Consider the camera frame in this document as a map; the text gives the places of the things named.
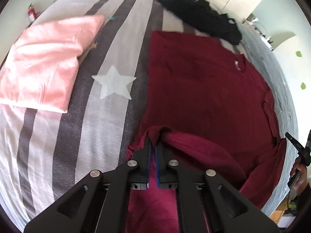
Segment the person's right hand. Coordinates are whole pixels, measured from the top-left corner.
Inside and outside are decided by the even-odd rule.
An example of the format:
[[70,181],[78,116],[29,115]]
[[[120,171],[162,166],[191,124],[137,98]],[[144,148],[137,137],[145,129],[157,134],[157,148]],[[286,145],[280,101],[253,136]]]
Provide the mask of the person's right hand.
[[300,196],[308,186],[307,167],[299,162],[295,162],[290,172],[291,177],[294,176],[296,170],[300,172],[300,175],[297,182],[294,184],[294,189],[296,190],[297,195]]

